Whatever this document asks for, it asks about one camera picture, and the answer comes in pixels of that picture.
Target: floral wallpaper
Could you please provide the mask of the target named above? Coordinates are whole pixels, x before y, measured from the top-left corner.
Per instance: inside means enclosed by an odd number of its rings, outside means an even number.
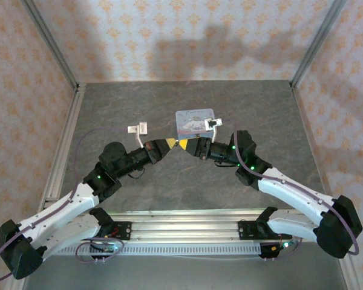
[[[0,225],[36,213],[72,97],[21,2],[0,0]]]
[[[363,0],[347,1],[299,93],[324,188],[351,198],[363,223]],[[363,233],[358,241],[363,279]]]
[[[78,82],[291,79],[332,0],[36,0]]]

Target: metal corner post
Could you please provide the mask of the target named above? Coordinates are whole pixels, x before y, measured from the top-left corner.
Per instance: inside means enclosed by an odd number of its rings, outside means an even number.
[[[77,89],[78,83],[76,82],[76,79],[74,78],[70,67],[66,63],[63,54],[61,53],[56,41],[54,40],[53,35],[51,34],[46,23],[44,22],[43,17],[40,14],[36,4],[33,0],[21,0],[21,2],[23,3],[24,8],[27,10],[28,14],[35,23],[36,28],[38,29],[45,43],[47,44],[47,47],[50,49],[50,52],[54,56],[56,62],[60,66],[71,88],[73,89],[73,91],[75,91]]]
[[[327,37],[329,31],[331,30],[335,20],[338,18],[344,4],[347,0],[334,0],[327,15],[321,23],[319,30],[316,33],[315,38],[312,40],[307,52],[305,53],[304,58],[302,59],[300,66],[298,67],[292,81],[290,82],[290,86],[295,88],[299,81],[304,76],[308,67],[312,63],[313,59],[316,56],[316,53],[320,49],[324,39]]]

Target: small box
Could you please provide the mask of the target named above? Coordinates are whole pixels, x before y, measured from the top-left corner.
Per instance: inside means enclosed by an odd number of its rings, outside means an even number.
[[[206,131],[204,120],[207,118],[215,119],[214,110],[196,109],[188,111],[177,111],[176,128],[179,140],[197,137],[212,138],[213,132]]]

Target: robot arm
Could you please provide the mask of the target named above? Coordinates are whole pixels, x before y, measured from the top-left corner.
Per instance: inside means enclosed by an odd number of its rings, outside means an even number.
[[[121,188],[121,177],[156,164],[174,144],[175,139],[154,140],[127,153],[123,144],[109,143],[94,170],[73,192],[19,224],[12,220],[4,223],[0,227],[0,248],[17,235],[0,253],[14,277],[30,275],[47,257],[71,243],[106,235],[112,220],[101,208],[94,207]],[[79,222],[69,223],[92,208]]]
[[[213,143],[210,138],[181,140],[180,145],[201,160],[238,166],[236,175],[244,185],[281,199],[307,217],[299,220],[296,215],[278,216],[274,213],[276,209],[270,207],[257,219],[258,230],[310,239],[333,257],[343,258],[353,239],[335,212],[344,219],[354,237],[358,237],[362,225],[352,201],[345,196],[335,199],[323,195],[285,176],[255,154],[257,145],[247,131],[238,131],[237,139],[238,148],[234,135],[228,145]]]

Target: gray stone floor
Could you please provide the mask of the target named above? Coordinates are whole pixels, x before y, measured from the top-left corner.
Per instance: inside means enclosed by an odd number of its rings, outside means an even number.
[[[113,126],[121,131],[97,131],[83,140],[77,154],[77,172],[83,178],[97,163],[104,146],[119,141],[129,152],[138,147],[126,127],[148,122],[143,141],[177,137],[175,112],[212,108],[224,120],[218,142],[228,143],[238,128],[248,130],[257,143],[257,154],[287,176],[322,192],[304,127],[289,83],[283,80],[127,82],[88,84],[80,109],[62,195],[74,185],[73,150],[78,139],[95,127]],[[265,193],[243,186],[235,169],[215,167],[172,149],[158,164],[148,165],[138,180],[122,178],[123,187],[101,206],[108,211],[191,210],[209,208],[288,207]]]

